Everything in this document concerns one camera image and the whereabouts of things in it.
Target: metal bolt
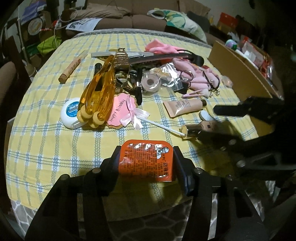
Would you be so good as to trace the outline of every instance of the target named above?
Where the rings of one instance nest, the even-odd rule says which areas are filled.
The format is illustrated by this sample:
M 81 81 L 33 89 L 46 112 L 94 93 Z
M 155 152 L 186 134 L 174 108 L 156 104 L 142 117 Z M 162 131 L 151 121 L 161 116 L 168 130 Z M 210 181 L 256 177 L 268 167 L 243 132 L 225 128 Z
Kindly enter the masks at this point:
M 234 179 L 234 177 L 232 175 L 230 175 L 230 174 L 226 175 L 225 178 L 230 180 L 230 181 L 232 181 Z
M 98 168 L 98 167 L 95 167 L 95 168 L 92 170 L 92 172 L 93 172 L 94 174 L 97 174 L 97 173 L 100 173 L 100 172 L 101 172 L 101 169 Z
M 240 160 L 237 162 L 237 167 L 244 167 L 246 165 L 246 162 L 244 160 Z
M 202 174 L 203 169 L 197 167 L 197 168 L 194 169 L 194 172 L 195 172 L 196 174 Z
M 61 175 L 60 179 L 61 179 L 62 181 L 65 181 L 65 180 L 68 179 L 68 177 L 70 177 L 68 174 L 63 174 L 63 175 Z
M 233 146 L 236 142 L 237 142 L 237 141 L 236 141 L 235 139 L 231 139 L 231 140 L 228 142 L 228 144 L 229 144 L 230 146 Z

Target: ribbon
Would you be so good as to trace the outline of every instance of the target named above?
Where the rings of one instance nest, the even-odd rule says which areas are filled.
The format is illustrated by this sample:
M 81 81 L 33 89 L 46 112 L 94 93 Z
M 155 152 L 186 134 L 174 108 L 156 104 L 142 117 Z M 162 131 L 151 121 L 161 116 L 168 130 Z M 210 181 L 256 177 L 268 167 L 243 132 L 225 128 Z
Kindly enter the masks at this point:
M 134 103 L 134 98 L 132 98 L 130 95 L 128 95 L 128 97 L 126 98 L 126 105 L 128 107 L 128 114 L 120 120 L 120 123 L 124 127 L 126 127 L 130 122 L 132 122 L 135 130 L 139 130 L 139 129 L 143 128 L 143 125 L 141 123 L 141 120 L 139 120 L 137 118 L 137 116 L 140 116 L 140 117 L 146 119 L 149 117 L 150 114 L 145 110 L 141 110 L 139 108 L 133 107 L 133 103 Z

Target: checkered tablecloth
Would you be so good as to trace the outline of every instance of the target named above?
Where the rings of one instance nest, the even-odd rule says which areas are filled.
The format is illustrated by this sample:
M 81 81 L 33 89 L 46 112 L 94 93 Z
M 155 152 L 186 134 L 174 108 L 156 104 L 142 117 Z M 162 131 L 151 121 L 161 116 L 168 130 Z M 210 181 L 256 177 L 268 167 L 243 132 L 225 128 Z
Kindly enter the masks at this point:
M 65 41 L 37 73 L 31 87 L 19 107 L 11 132 L 6 167 L 9 197 L 22 205 L 38 208 L 50 188 L 60 175 L 83 175 L 111 156 L 117 145 L 129 139 L 165 140 L 179 146 L 184 156 L 195 166 L 206 171 L 215 170 L 219 175 L 231 172 L 226 153 L 204 146 L 196 141 L 182 140 L 169 132 L 143 123 L 140 131 L 129 124 L 119 130 L 105 127 L 101 130 L 78 128 L 69 130 L 60 121 L 63 104 L 80 97 L 92 79 L 94 66 L 100 60 L 91 58 L 90 53 L 124 47 L 130 51 L 144 51 L 154 38 L 161 42 L 190 50 L 205 58 L 205 64 L 213 67 L 206 59 L 211 51 L 186 38 L 164 37 L 142 33 L 102 32 L 80 36 Z M 58 77 L 69 63 L 83 50 L 88 56 L 73 72 L 66 84 L 59 84 Z M 162 102 L 180 99 L 167 89 L 143 98 L 140 108 L 148 111 L 150 120 L 178 130 L 183 124 L 199 123 L 198 113 L 170 119 Z M 207 100 L 207 109 L 212 113 L 215 104 L 237 104 L 239 99 L 231 89 L 220 87 L 220 95 Z M 228 120 L 244 139 L 257 137 L 256 129 L 249 117 L 217 118 Z M 104 198 L 107 219 L 121 220 L 160 212 L 185 201 L 177 182 L 170 183 L 126 183 L 119 178 L 114 191 Z

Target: oral-b label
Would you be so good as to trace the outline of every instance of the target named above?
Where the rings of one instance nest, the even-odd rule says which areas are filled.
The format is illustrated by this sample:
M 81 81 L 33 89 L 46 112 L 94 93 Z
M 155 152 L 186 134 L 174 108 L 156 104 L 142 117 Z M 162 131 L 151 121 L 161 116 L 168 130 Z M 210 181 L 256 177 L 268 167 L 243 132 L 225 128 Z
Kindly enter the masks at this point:
M 66 109 L 67 116 L 76 117 L 78 112 L 78 105 L 79 105 L 78 101 L 72 102 L 70 105 L 68 105 Z

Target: kfc sauce packet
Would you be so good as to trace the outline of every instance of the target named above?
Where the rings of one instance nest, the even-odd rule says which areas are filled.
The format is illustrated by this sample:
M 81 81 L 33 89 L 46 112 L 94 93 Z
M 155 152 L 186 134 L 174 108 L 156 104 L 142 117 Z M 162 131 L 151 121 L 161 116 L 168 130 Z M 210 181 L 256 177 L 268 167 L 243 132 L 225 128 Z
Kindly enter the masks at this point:
M 121 147 L 118 169 L 126 178 L 173 181 L 173 147 L 165 141 L 128 140 Z

